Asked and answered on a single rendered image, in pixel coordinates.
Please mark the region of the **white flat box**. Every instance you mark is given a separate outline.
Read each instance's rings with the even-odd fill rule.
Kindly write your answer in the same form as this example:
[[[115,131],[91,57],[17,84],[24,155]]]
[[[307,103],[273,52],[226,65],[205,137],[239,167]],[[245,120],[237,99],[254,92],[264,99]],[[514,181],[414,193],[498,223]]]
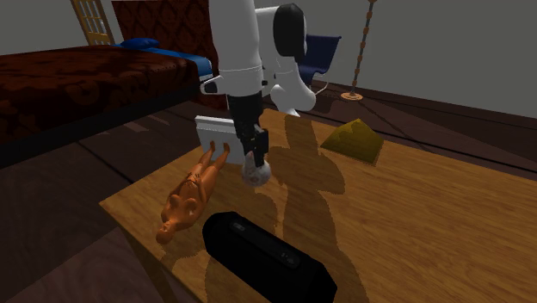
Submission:
[[[244,163],[244,148],[236,135],[232,119],[197,115],[194,120],[203,151],[209,150],[211,141],[215,144],[212,161],[224,152],[223,144],[227,143],[230,146],[230,153],[226,162],[240,165]]]

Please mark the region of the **wooden table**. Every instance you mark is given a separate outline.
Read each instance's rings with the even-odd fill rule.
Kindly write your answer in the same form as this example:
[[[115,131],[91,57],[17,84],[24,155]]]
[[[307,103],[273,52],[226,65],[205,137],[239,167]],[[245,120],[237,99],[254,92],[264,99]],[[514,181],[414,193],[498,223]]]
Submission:
[[[332,127],[266,110],[272,176],[228,164],[206,215],[234,211],[318,259],[335,303],[537,303],[537,182],[386,142],[375,164]]]

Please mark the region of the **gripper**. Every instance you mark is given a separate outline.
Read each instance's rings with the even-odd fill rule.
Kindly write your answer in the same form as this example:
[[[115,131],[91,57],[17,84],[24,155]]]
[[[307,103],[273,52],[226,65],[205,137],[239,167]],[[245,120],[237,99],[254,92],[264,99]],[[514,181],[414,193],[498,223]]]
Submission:
[[[233,119],[236,135],[243,146],[244,155],[253,152],[255,166],[264,165],[265,154],[269,150],[269,131],[255,127],[262,115],[262,93],[250,96],[227,96],[229,111]]]

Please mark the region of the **orange doll figure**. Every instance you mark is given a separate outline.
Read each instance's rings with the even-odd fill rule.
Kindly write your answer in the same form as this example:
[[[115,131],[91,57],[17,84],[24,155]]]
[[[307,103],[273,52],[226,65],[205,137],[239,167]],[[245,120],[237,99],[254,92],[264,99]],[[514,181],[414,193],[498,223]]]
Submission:
[[[170,192],[161,212],[163,224],[156,235],[159,244],[169,243],[177,232],[189,229],[200,218],[213,193],[219,171],[230,154],[227,143],[223,148],[222,154],[210,164],[215,152],[215,144],[211,141],[209,150]]]

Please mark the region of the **dark red bed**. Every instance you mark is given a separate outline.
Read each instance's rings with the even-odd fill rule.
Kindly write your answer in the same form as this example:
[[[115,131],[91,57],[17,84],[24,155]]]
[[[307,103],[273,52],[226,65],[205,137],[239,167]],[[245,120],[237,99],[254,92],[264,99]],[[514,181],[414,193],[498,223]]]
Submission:
[[[218,67],[209,0],[114,1],[126,40],[0,56],[0,169],[182,102],[225,109],[199,86]]]

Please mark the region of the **beaded floor lamp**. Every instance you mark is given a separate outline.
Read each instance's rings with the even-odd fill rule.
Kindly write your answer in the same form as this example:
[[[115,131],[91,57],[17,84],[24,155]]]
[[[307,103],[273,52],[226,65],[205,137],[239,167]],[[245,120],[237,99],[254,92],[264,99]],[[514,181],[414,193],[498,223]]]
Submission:
[[[373,7],[374,7],[374,5],[375,5],[375,3],[377,1],[378,0],[368,0],[369,6],[368,6],[367,14],[366,14],[365,26],[364,26],[363,31],[362,31],[362,37],[361,37],[361,42],[360,42],[360,51],[358,53],[357,60],[356,60],[354,77],[353,77],[353,81],[352,81],[352,87],[351,87],[350,91],[344,92],[344,93],[341,94],[341,98],[343,100],[345,100],[345,101],[360,101],[360,100],[363,99],[363,96],[360,95],[356,91],[357,78],[358,78],[358,76],[360,74],[360,71],[361,71],[361,62],[363,60],[363,53],[364,53],[364,50],[365,50],[366,44],[367,44],[367,36],[368,36],[369,30],[370,30],[370,22],[371,22],[371,19],[373,17]]]

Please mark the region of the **white patterned ball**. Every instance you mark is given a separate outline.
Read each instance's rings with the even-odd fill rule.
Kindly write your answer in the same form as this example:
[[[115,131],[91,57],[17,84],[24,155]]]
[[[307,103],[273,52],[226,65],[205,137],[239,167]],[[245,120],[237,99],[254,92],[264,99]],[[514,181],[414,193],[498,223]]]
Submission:
[[[261,187],[268,182],[271,177],[270,165],[266,160],[262,161],[262,166],[257,167],[253,151],[245,155],[242,166],[242,178],[246,185],[251,187]]]

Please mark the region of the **yellow pyramid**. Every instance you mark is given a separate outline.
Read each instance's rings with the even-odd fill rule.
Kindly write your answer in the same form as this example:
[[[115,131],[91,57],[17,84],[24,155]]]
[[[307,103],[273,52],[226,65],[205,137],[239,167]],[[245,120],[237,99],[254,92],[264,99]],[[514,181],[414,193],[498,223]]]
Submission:
[[[366,164],[376,165],[383,144],[384,140],[372,128],[356,119],[337,127],[321,147]]]

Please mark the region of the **black oblong speaker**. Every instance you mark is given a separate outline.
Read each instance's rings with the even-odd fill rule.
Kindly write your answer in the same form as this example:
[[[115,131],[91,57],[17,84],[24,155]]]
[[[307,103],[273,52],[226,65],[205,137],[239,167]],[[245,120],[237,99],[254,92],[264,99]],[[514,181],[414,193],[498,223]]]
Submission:
[[[333,303],[327,268],[236,212],[212,214],[202,227],[208,254],[271,303]]]

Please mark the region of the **yellow glazed door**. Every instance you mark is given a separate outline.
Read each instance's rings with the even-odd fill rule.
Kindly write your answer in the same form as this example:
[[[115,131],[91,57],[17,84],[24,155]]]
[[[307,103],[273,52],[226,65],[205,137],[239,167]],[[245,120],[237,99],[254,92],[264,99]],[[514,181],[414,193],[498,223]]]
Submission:
[[[101,0],[70,1],[88,44],[90,46],[113,45],[114,37]]]

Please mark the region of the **blue chair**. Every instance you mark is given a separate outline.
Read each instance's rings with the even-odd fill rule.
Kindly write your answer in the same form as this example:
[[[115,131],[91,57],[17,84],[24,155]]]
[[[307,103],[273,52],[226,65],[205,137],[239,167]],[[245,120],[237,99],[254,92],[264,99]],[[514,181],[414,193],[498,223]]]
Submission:
[[[310,89],[316,74],[324,75],[329,69],[336,53],[341,36],[324,36],[308,34],[306,36],[307,51],[298,63],[299,75],[304,84],[300,91],[303,96],[312,96]]]

